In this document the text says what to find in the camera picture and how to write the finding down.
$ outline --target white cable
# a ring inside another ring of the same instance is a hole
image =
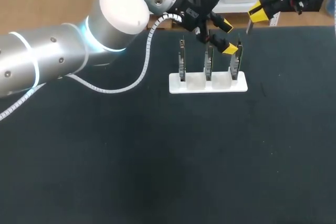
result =
[[[182,22],[182,18],[176,14],[165,14],[162,17],[160,17],[153,25],[152,29],[150,30],[149,34],[148,34],[148,38],[147,38],[147,43],[146,43],[146,58],[145,58],[145,63],[142,69],[142,72],[140,74],[140,76],[138,77],[138,79],[132,83],[131,85],[122,88],[122,89],[116,89],[116,90],[106,90],[106,89],[101,89],[98,88],[90,83],[88,83],[87,81],[84,81],[83,79],[79,78],[78,76],[75,76],[74,74],[68,75],[67,77],[70,77],[76,81],[78,81],[79,83],[83,84],[84,86],[86,86],[89,89],[92,89],[96,92],[99,93],[105,93],[105,94],[116,94],[116,93],[122,93],[122,92],[126,92],[130,89],[133,89],[134,87],[136,87],[144,78],[144,76],[146,75],[147,72],[147,68],[148,68],[148,63],[149,63],[149,58],[150,58],[150,52],[151,52],[151,43],[152,43],[152,37],[154,35],[155,30],[157,29],[157,27],[160,25],[160,23],[162,23],[163,21],[165,21],[166,19],[174,19],[177,22]]]
[[[68,77],[73,78],[74,80],[80,82],[81,84],[83,84],[84,86],[95,90],[97,92],[100,93],[106,93],[106,94],[115,94],[115,93],[121,93],[121,92],[125,92],[128,91],[130,89],[133,89],[135,86],[137,86],[142,79],[144,78],[146,72],[147,72],[147,68],[148,68],[148,63],[149,63],[149,57],[150,57],[150,52],[151,52],[151,42],[152,42],[152,37],[154,35],[155,30],[157,29],[157,27],[160,25],[160,23],[162,23],[163,21],[165,21],[166,19],[174,19],[178,22],[182,22],[182,18],[178,15],[175,14],[165,14],[162,17],[160,17],[153,25],[152,29],[150,30],[149,34],[148,34],[148,38],[147,38],[147,45],[146,45],[146,58],[145,58],[145,63],[142,69],[142,72],[139,76],[139,78],[131,85],[129,85],[126,88],[123,89],[117,89],[117,90],[105,90],[105,89],[100,89],[97,88],[93,85],[91,85],[90,83],[82,80],[81,78],[79,78],[78,76],[75,76],[74,74],[72,75],[68,75]],[[5,119],[6,117],[8,117],[10,114],[12,114],[15,110],[17,110],[23,103],[25,103],[34,93],[36,93],[37,90],[39,90],[40,88],[42,88],[45,84],[41,84],[39,86],[36,86],[34,88],[31,88],[23,97],[21,97],[16,103],[14,103],[12,106],[10,106],[7,110],[5,110],[3,113],[0,114],[0,121],[2,121],[3,119]]]
[[[7,110],[0,114],[0,122],[12,114],[17,108],[19,108],[23,103],[25,103],[37,90],[42,88],[44,84],[41,84],[35,88],[31,88],[23,97],[21,97],[16,103],[10,106]]]

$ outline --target wooden surface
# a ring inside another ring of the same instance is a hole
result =
[[[0,34],[12,30],[56,25],[64,22],[79,22],[89,13],[93,0],[0,0]],[[246,14],[226,14],[237,28],[246,27]],[[279,26],[330,26],[334,21],[324,12],[282,13]],[[171,28],[166,23],[165,29]]]

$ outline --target white stand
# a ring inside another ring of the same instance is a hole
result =
[[[179,73],[169,75],[169,91],[171,94],[186,93],[227,93],[246,92],[245,74],[239,72],[238,80],[232,80],[230,68],[228,72],[213,72],[212,81],[206,81],[205,74],[186,73],[185,82],[181,82]]]

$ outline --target black mat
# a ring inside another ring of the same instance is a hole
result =
[[[242,35],[241,94],[169,94],[182,36],[188,71],[202,71],[192,34],[160,31],[135,90],[103,95],[58,80],[0,123],[0,223],[335,223],[333,29]],[[131,83],[145,40],[81,76]],[[227,63],[217,54],[215,70]]]

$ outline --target black table surface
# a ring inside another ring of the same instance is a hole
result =
[[[134,90],[95,93],[71,79],[39,90],[0,123],[0,223],[336,223],[333,28],[256,29],[246,93],[169,94],[178,43],[202,71],[194,35],[158,31]],[[132,83],[146,32],[81,77]],[[228,57],[215,56],[215,71]],[[5,109],[17,97],[0,100]]]

